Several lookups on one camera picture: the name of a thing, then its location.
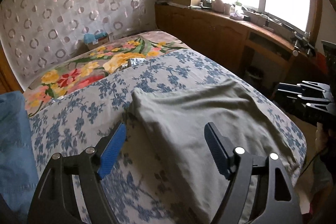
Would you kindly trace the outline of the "small box with blue cloth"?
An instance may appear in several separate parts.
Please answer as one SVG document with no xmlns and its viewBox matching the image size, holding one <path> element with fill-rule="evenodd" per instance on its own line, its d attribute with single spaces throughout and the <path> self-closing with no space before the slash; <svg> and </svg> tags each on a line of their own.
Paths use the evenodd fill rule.
<svg viewBox="0 0 336 224">
<path fill-rule="evenodd" d="M 84 44 L 88 50 L 93 50 L 109 42 L 109 35 L 106 32 L 99 32 L 96 34 L 85 34 Z"/>
</svg>

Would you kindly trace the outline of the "cardboard box on sideboard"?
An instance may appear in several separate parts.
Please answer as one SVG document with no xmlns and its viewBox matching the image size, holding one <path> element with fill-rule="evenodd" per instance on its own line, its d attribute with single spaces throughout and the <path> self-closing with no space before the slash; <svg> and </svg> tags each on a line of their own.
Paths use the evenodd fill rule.
<svg viewBox="0 0 336 224">
<path fill-rule="evenodd" d="M 201 0 L 172 0 L 172 2 L 183 6 L 198 6 Z"/>
</svg>

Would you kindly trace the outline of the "wooden sideboard cabinet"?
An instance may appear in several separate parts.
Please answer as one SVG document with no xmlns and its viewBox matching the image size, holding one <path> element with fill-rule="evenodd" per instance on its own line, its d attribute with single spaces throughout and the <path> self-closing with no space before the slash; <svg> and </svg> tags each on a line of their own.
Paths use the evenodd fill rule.
<svg viewBox="0 0 336 224">
<path fill-rule="evenodd" d="M 158 29 L 233 72 L 269 96 L 278 83 L 328 82 L 319 59 L 293 54 L 288 40 L 251 22 L 212 11 L 155 5 Z"/>
</svg>

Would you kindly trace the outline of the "circle patterned curtain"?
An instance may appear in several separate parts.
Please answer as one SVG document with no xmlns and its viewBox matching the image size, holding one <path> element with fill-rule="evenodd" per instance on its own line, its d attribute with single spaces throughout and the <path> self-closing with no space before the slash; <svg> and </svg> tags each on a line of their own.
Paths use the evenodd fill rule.
<svg viewBox="0 0 336 224">
<path fill-rule="evenodd" d="M 86 33 L 113 39 L 155 29 L 155 0 L 2 0 L 1 45 L 22 89 L 84 52 Z"/>
</svg>

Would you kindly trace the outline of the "white bottle on sill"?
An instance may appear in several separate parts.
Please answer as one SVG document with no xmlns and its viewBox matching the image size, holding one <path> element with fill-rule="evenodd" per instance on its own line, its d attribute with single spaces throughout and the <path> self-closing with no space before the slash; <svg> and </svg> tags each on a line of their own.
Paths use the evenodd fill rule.
<svg viewBox="0 0 336 224">
<path fill-rule="evenodd" d="M 214 0 L 212 2 L 212 10 L 224 14 L 225 6 L 223 0 Z"/>
</svg>

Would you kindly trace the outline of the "blue floral white quilt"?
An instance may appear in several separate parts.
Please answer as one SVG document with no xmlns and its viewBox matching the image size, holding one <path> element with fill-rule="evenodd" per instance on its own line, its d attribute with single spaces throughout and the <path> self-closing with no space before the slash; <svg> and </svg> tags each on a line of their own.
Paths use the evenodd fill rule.
<svg viewBox="0 0 336 224">
<path fill-rule="evenodd" d="M 77 155 L 126 123 L 126 142 L 102 188 L 121 223 L 192 223 L 197 217 L 174 189 L 163 160 L 143 126 L 128 113 L 135 88 L 146 93 L 176 93 L 224 84 L 225 96 L 245 102 L 249 113 L 232 109 L 229 138 L 257 153 L 275 151 L 296 183 L 306 157 L 301 130 L 260 92 L 211 59 L 193 50 L 177 50 L 117 71 L 76 90 L 30 118 L 38 174 L 51 156 Z"/>
</svg>

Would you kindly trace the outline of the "colourful floral bed sheet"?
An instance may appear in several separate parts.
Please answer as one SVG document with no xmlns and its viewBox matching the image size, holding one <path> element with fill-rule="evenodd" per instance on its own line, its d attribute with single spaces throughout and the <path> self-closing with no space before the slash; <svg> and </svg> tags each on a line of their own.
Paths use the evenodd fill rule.
<svg viewBox="0 0 336 224">
<path fill-rule="evenodd" d="M 42 73 L 23 93 L 31 118 L 54 100 L 125 67 L 128 60 L 152 59 L 188 46 L 163 31 L 150 31 L 108 42 Z"/>
</svg>

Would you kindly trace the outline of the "folded blue jeans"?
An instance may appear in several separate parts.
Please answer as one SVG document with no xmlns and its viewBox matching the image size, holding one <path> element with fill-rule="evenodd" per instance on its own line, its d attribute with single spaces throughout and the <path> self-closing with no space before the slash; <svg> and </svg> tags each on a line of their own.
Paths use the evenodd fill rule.
<svg viewBox="0 0 336 224">
<path fill-rule="evenodd" d="M 1 223 L 26 223 L 38 181 L 23 94 L 2 94 Z"/>
</svg>

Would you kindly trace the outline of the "grey green pants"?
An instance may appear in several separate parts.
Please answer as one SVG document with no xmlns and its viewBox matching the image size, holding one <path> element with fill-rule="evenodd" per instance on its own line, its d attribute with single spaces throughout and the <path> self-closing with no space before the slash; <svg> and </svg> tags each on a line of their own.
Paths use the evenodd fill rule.
<svg viewBox="0 0 336 224">
<path fill-rule="evenodd" d="M 136 88 L 142 123 L 192 223 L 301 223 L 284 135 L 237 82 L 169 93 Z"/>
</svg>

